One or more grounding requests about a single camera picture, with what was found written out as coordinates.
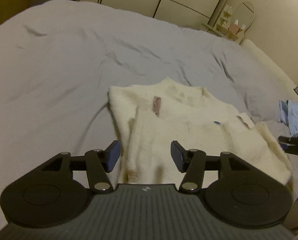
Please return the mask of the pink tissue box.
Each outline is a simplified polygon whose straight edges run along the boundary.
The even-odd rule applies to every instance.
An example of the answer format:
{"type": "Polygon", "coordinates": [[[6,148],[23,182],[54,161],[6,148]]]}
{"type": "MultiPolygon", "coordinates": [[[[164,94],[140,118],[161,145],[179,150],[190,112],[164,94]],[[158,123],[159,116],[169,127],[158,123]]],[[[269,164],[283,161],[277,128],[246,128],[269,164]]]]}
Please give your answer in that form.
{"type": "Polygon", "coordinates": [[[241,30],[240,27],[239,27],[238,25],[234,24],[234,23],[232,23],[232,24],[229,26],[229,28],[228,28],[228,31],[230,31],[231,33],[233,33],[233,34],[235,34],[235,35],[236,35],[240,30],[241,30]]]}

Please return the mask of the long cream bolster pillow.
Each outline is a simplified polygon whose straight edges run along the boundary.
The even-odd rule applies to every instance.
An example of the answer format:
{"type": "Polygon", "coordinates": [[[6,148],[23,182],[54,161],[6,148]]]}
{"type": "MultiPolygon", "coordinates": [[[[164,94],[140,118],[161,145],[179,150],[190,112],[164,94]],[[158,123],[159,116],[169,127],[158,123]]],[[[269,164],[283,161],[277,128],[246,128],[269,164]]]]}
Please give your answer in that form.
{"type": "Polygon", "coordinates": [[[248,51],[252,57],[262,64],[266,69],[270,70],[276,77],[278,82],[287,90],[294,102],[298,102],[298,95],[294,91],[295,83],[269,56],[259,49],[251,40],[245,39],[240,46],[248,51]]]}

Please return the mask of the oval vanity mirror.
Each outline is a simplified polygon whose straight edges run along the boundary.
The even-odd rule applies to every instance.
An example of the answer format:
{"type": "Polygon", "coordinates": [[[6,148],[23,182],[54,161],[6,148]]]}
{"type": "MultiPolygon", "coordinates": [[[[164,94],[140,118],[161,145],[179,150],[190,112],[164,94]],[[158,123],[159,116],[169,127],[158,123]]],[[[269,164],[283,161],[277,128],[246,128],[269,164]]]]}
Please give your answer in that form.
{"type": "Polygon", "coordinates": [[[253,23],[254,14],[254,5],[249,1],[244,1],[236,7],[231,16],[231,23],[236,24],[241,30],[246,31],[253,23]]]}

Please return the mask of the white bedside shelf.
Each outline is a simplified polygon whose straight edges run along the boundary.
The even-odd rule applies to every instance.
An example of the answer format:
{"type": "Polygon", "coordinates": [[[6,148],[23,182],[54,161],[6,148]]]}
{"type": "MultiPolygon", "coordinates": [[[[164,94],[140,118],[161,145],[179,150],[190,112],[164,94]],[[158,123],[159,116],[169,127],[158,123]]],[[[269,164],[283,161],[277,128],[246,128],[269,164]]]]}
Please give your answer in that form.
{"type": "Polygon", "coordinates": [[[244,37],[244,31],[240,30],[236,35],[228,31],[229,26],[232,24],[232,15],[232,6],[226,4],[222,9],[216,23],[213,26],[202,23],[200,29],[240,44],[244,37]]]}

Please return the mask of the grey bed sheet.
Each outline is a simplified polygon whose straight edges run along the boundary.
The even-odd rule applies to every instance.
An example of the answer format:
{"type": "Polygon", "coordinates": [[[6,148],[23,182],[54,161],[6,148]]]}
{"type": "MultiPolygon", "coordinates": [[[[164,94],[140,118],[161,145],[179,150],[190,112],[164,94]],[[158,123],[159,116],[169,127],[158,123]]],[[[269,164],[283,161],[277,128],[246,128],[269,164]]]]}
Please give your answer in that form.
{"type": "MultiPolygon", "coordinates": [[[[235,42],[92,2],[53,0],[0,25],[0,195],[60,152],[80,155],[121,142],[109,88],[171,79],[264,122],[289,129],[279,101],[292,100],[273,73],[235,42]]],[[[287,155],[298,197],[297,157],[287,155]]],[[[6,219],[0,208],[0,230],[6,219]]]]}

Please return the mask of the light blue shirt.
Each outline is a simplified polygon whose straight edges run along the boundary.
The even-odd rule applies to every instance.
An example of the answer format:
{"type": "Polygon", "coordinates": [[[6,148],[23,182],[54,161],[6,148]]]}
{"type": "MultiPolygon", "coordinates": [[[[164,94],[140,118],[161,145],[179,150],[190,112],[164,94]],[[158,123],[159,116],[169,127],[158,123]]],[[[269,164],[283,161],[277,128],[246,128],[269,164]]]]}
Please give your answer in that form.
{"type": "Polygon", "coordinates": [[[279,101],[280,121],[288,126],[292,137],[298,137],[298,104],[291,101],[279,101]]]}

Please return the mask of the cream knit striped sweater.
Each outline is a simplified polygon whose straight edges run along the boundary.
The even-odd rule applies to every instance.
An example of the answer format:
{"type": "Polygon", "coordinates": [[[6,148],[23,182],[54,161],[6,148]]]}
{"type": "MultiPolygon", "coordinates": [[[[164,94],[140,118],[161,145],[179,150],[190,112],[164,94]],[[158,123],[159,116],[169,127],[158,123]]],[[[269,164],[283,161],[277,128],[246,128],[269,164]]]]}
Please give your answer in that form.
{"type": "Polygon", "coordinates": [[[291,179],[292,165],[267,125],[204,87],[171,79],[112,86],[109,103],[123,147],[119,183],[179,185],[183,175],[170,153],[174,140],[208,155],[231,152],[284,185],[291,179]]]}

